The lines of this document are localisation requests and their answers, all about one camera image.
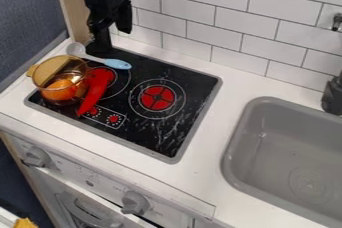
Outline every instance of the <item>light blue spoon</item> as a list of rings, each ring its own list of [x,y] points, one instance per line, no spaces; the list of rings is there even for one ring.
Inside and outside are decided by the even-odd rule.
[[[94,62],[102,63],[114,69],[129,70],[132,68],[131,64],[125,61],[119,60],[119,59],[102,59],[102,58],[88,55],[85,51],[85,47],[83,46],[83,44],[79,42],[71,43],[67,47],[66,52],[68,55],[78,56],[78,57],[85,58]]]

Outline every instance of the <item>wooden frame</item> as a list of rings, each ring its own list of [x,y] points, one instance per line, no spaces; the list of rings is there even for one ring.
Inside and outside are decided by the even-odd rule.
[[[87,26],[89,9],[84,0],[59,0],[69,35],[74,41],[83,44],[90,41],[91,36]]]

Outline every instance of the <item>oven door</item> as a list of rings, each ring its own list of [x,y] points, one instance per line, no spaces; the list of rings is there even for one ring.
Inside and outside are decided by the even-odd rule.
[[[46,169],[35,168],[53,191],[71,228],[157,228],[99,196],[65,181]]]

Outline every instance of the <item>orange food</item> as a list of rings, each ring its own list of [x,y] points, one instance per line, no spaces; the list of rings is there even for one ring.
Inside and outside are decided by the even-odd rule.
[[[53,101],[70,100],[75,96],[77,90],[77,87],[73,87],[72,85],[73,83],[71,80],[58,80],[48,86],[46,88],[48,90],[43,90],[42,95],[43,97]]]

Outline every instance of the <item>sink drain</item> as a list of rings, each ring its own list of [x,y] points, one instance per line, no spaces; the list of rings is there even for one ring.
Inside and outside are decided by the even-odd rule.
[[[294,169],[290,173],[289,184],[295,196],[311,204],[323,204],[334,193],[329,173],[323,170]]]

